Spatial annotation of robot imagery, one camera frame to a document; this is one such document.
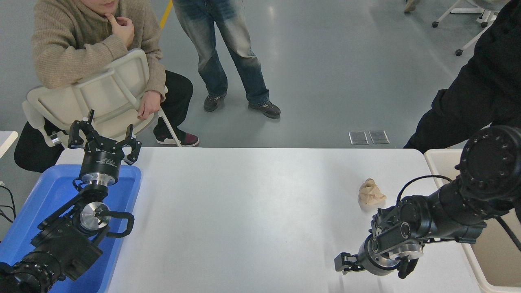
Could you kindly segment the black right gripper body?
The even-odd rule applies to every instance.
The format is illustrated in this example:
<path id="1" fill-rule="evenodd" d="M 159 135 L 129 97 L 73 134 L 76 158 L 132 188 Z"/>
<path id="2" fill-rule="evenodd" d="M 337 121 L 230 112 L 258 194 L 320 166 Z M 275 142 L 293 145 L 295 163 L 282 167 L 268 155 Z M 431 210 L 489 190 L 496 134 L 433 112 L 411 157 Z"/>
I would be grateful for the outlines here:
<path id="1" fill-rule="evenodd" d="M 363 270 L 368 271 L 373 275 L 378 275 L 378 266 L 374 262 L 374 259 L 369 251 L 369 243 L 370 241 L 364 241 L 360 246 L 359 252 L 357 254 L 357 263 L 359 267 L 363 268 Z"/>

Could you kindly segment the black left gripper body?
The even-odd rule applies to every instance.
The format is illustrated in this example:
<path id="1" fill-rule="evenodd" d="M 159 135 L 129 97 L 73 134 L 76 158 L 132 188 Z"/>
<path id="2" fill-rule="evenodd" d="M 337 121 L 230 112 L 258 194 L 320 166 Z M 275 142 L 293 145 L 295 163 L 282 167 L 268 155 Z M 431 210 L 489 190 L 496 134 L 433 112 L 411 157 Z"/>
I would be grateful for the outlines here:
<path id="1" fill-rule="evenodd" d="M 84 147 L 84 158 L 80 169 L 80 177 L 88 174 L 106 174 L 119 177 L 121 161 L 124 153 L 117 141 L 110 138 L 91 139 Z"/>

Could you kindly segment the person's left hand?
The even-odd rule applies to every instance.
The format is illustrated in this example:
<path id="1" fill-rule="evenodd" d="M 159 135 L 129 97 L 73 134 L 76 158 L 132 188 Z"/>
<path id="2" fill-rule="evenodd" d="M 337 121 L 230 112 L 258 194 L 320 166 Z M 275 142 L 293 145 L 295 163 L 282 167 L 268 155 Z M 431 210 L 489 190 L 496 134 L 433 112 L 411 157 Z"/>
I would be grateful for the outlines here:
<path id="1" fill-rule="evenodd" d="M 158 112 L 162 95 L 157 91 L 147 91 L 141 98 L 141 105 L 138 108 L 137 119 L 147 120 L 150 115 Z"/>

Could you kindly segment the person's right hand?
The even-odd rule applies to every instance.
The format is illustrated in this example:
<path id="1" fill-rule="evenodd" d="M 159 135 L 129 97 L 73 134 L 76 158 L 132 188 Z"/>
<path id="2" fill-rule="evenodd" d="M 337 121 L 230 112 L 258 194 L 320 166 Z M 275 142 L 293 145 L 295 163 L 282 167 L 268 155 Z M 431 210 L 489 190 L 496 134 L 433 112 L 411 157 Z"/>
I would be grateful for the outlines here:
<path id="1" fill-rule="evenodd" d="M 119 37 L 126 48 L 130 48 L 134 40 L 134 25 L 132 20 L 125 17 L 115 17 L 110 13 L 105 13 L 105 17 L 112 27 L 112 34 Z"/>

